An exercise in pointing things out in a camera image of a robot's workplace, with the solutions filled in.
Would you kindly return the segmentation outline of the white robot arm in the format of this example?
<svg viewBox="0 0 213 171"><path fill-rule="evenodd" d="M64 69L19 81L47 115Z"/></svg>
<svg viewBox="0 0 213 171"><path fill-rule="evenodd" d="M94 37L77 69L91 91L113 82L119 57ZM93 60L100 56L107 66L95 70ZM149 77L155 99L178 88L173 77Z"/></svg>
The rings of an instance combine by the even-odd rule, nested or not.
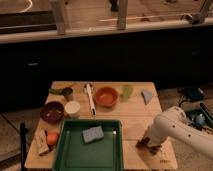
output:
<svg viewBox="0 0 213 171"><path fill-rule="evenodd" d="M177 139L213 160L213 135L187 124L186 113L177 106L157 114L147 127L144 139L148 147L163 144L168 137Z"/></svg>

